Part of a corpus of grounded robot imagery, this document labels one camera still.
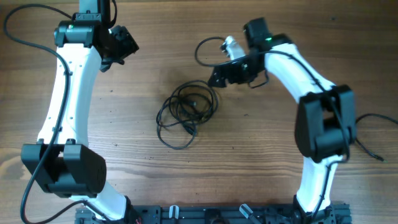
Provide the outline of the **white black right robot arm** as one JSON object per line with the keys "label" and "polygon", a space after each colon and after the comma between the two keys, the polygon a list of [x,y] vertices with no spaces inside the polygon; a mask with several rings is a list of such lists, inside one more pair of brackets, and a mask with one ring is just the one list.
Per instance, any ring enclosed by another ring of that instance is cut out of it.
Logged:
{"label": "white black right robot arm", "polygon": [[300,187],[292,221],[315,223],[332,217],[330,189],[339,164],[349,161],[356,139],[354,93],[321,76],[286,34],[272,34],[264,18],[243,27],[249,53],[232,36],[220,49],[229,61],[211,65],[209,86],[250,84],[259,72],[273,74],[298,104],[295,142],[303,155]]}

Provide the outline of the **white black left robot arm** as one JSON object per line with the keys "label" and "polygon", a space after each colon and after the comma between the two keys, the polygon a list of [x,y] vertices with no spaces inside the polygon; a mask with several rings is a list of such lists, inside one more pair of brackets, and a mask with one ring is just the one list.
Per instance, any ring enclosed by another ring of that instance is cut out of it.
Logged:
{"label": "white black left robot arm", "polygon": [[82,203],[97,222],[140,223],[131,201],[107,182],[105,160],[88,146],[96,75],[138,50],[116,18],[114,1],[81,1],[78,12],[59,23],[49,110],[37,142],[23,145],[21,159],[44,192]]}

